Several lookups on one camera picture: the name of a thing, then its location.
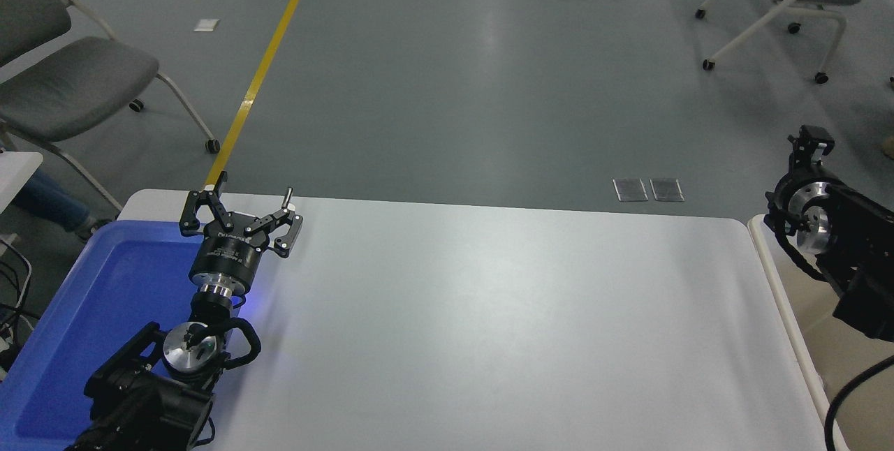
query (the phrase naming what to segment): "black cable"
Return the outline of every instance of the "black cable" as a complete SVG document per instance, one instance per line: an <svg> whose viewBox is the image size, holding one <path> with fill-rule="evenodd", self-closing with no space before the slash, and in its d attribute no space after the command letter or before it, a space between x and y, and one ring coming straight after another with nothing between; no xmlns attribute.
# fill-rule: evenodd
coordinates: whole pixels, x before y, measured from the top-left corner
<svg viewBox="0 0 894 451"><path fill-rule="evenodd" d="M823 426L823 431L826 438L826 451L835 451L835 442L833 441L833 425L835 423L835 416L837 414L837 410L840 409L841 404L844 403L844 399L850 395L851 392L856 390L859 385L862 385L863 382L869 380L872 376L876 374L880 374L880 372L884 371L894 365L894 355L891 355L887 359L877 363L876 365L866 369L866 371L861 372L861 374L856 375L853 380L847 381L847 384L841 388L841 391L837 393L837 396L833 398L833 402L829 404L829 412L826 413L826 422Z"/></svg>
<svg viewBox="0 0 894 451"><path fill-rule="evenodd" d="M785 254L788 255L789 259L795 266L798 266L798 269L807 273L811 279L818 280L820 282L825 282L826 279L823 276L823 273L820 273L819 270L815 269L813 265L807 262L807 259L804 258L804 255L799 253L798 249L792 247L789 242L789 238L786 237L785 232L782 229L776 229L776 241L779 242L779 246L782 247L782 250L785 251Z"/></svg>
<svg viewBox="0 0 894 451"><path fill-rule="evenodd" d="M0 302L0 308L3 308L4 310L12 310L12 311L15 311L15 312L17 312L17 313L20 313L20 314L22 314L22 315L25 315L26 317L34 318L34 320L40 320L40 319L41 319L41 315L38 315L38 314L33 313L33 312L31 312L31 311L25 310L25 308L16 308L15 306L10 306L9 304L3 304L3 302Z"/></svg>
<svg viewBox="0 0 894 451"><path fill-rule="evenodd" d="M196 444L193 445L193 448L198 448L199 445L211 444L211 441L214 440L214 435L217 434L217 429L214 428L214 420L211 419L211 416L208 416L208 426L211 427L211 437L201 439L201 441L196 441Z"/></svg>
<svg viewBox="0 0 894 451"><path fill-rule="evenodd" d="M3 271L2 269L0 269L0 276L5 277L6 281L9 282L9 285L12 286L13 289L15 289L15 299L16 299L16 301L18 301L19 295L22 294L22 289L19 289L19 286L16 285L16 282L13 282L13 278L11 276L9 276L9 274L7 274L6 271Z"/></svg>
<svg viewBox="0 0 894 451"><path fill-rule="evenodd" d="M9 264L4 263L2 260L0 260L0 266L9 267L9 270L12 271L13 276L15 276L15 288L19 288L19 285L22 283L22 280L19 279L19 272L16 271L14 269L14 267L10 266Z"/></svg>

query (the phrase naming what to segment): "cable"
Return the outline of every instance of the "cable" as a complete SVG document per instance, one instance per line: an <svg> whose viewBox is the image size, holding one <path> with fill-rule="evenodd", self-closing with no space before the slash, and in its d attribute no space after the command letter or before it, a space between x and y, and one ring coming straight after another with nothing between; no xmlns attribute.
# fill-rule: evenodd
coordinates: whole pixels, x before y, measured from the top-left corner
<svg viewBox="0 0 894 451"><path fill-rule="evenodd" d="M25 315L26 317L34 318L34 320L41 319L41 315L38 315L32 311L24 310L22 308L16 308L15 306L10 306L9 304L3 304L3 302L0 302L0 308L3 308L4 310L11 310L11 311L19 312L20 314Z"/></svg>
<svg viewBox="0 0 894 451"><path fill-rule="evenodd" d="M19 301L15 304L16 308L20 308L22 307L22 302L24 302L25 298L28 296L28 283L31 282L31 263L29 263L29 261L25 259L25 256L23 256L18 249L13 247L13 245L10 245L10 242L7 242L6 240L3 240L3 238L0 238L0 244L6 245L6 248L9 248L9 250L13 251L13 253L19 258L19 260L22 261L22 264L24 264L26 269L28 270L28 273L25 274L25 282L22 282L22 295L19 296Z"/></svg>
<svg viewBox="0 0 894 451"><path fill-rule="evenodd" d="M0 269L0 275L2 275L6 279L6 281L9 282L9 285L12 286L13 289L15 289L15 298L19 299L19 294L20 292L22 292L22 290L19 289L19 286L16 284L16 282L13 282L13 278L2 269Z"/></svg>
<svg viewBox="0 0 894 451"><path fill-rule="evenodd" d="M18 288L18 286L19 286L19 282L22 281L22 280L19 279L19 272L16 271L16 270L14 269L14 267L10 266L9 264L4 263L2 260L0 260L0 266L6 266L6 267L9 268L10 271L12 271L13 276L15 276L15 286L16 286L16 288Z"/></svg>
<svg viewBox="0 0 894 451"><path fill-rule="evenodd" d="M804 271L804 273L807 273L807 275L810 276L811 279L818 280L820 282L826 281L823 273L820 273L819 270L811 266L811 264L807 262L807 259L804 258L804 255L799 253L798 249L792 247L791 242L789 242L789 238L786 237L785 231L784 229L782 229L781 226L773 231L774 235L776 235L776 241L779 242L779 246L782 247L782 250L785 251L785 254L788 255L789 259L791 259L791 261L795 263L795 266L798 266L798 269Z"/></svg>
<svg viewBox="0 0 894 451"><path fill-rule="evenodd" d="M31 283L31 273L33 269L31 263L25 258L25 256L22 255L22 253L19 252L19 249L13 247L10 242L7 242L6 240L3 240L3 238L0 238L0 244L6 245L6 248L12 251L12 253L14 253L16 257L18 257L19 260L22 261L22 264L28 271L25 274L25 280L22 282L22 285L20 285L22 291L19 292L19 298L18 300L16 300L15 303L15 308L17 308L18 311L14 311L12 316L10 318L7 318L7 323L10 323L9 332L10 338L13 340L13 345L15 345L16 347L22 347L21 345L19 345L18 337L15 336L15 331L19 327L19 318L22 317L22 303L25 302L26 298L28 298L29 283ZM25 318L25 323L26 325L28 325L28 327L31 328L31 330L34 330L34 325L31 324L30 320L27 320Z"/></svg>
<svg viewBox="0 0 894 451"><path fill-rule="evenodd" d="M214 435L217 434L217 429L214 428L214 420L211 419L211 416L208 416L208 426L211 427L211 437L201 439L201 441L196 441L196 444L193 445L193 448L198 448L199 445L211 444L211 441L214 440Z"/></svg>
<svg viewBox="0 0 894 451"><path fill-rule="evenodd" d="M877 363L876 365L866 369L866 371L861 372L861 374L856 375L853 380L847 381L847 384L841 388L841 391L837 393L837 396L833 398L833 402L829 404L829 412L826 413L826 420L823 426L823 432L826 438L826 451L835 451L835 442L833 441L833 425L835 423L835 416L837 414L837 410L840 409L841 404L844 403L844 399L850 395L851 392L856 390L859 385L862 385L863 382L869 380L872 376L876 374L880 374L880 372L884 371L894 365L894 355L891 355L887 359Z"/></svg>

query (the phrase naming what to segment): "gray floor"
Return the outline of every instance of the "gray floor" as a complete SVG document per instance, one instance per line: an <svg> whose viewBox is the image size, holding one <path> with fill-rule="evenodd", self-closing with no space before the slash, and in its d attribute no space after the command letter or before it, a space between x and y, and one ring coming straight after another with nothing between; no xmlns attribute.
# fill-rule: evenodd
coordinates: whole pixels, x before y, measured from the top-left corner
<svg viewBox="0 0 894 451"><path fill-rule="evenodd" d="M151 51L223 140L288 0L85 0ZM779 18L718 64L699 66L769 8L722 0L301 0L233 157L230 191L601 210L747 220L784 174L801 124L837 139L827 165L894 207L894 0L846 9L831 80L813 83L833 28ZM221 18L195 34L199 18ZM41 54L100 31L75 16ZM159 83L65 142L121 200L201 187L213 157ZM102 200L54 157L45 169L101 215ZM619 203L613 177L677 177L684 203ZM38 268L33 307L80 250L16 209L4 231Z"/></svg>

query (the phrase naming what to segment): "white desk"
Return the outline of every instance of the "white desk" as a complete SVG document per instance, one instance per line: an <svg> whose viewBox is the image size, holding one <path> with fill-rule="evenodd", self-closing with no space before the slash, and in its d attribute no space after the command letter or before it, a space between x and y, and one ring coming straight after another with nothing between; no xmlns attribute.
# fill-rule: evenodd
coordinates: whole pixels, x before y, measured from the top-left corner
<svg viewBox="0 0 894 451"><path fill-rule="evenodd" d="M772 232L755 216L748 229L759 248L770 280L785 302L791 304L795 341L805 349L801 364L810 371L814 400L825 413L831 400L847 381L882 359L894 355L894 343L868 339L858 330L831 316L837 296L827 283L804 274L779 247ZM884 372L858 388L841 406L837 420L853 451L894 448L894 371Z"/></svg>
<svg viewBox="0 0 894 451"><path fill-rule="evenodd" d="M141 191L121 219L184 199ZM304 229L242 308L264 351L221 378L214 450L823 449L737 221L293 202Z"/></svg>
<svg viewBox="0 0 894 451"><path fill-rule="evenodd" d="M9 206L43 161L39 152L0 152L0 212Z"/></svg>

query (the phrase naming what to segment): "jeans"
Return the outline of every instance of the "jeans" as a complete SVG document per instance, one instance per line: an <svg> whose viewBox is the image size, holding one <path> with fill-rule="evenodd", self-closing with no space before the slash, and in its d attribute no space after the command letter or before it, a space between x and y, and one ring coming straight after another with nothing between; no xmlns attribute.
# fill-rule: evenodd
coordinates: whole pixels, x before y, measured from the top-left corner
<svg viewBox="0 0 894 451"><path fill-rule="evenodd" d="M13 198L13 205L54 222L68 232L80 228L90 215L86 205L65 193L55 180L39 169Z"/></svg>

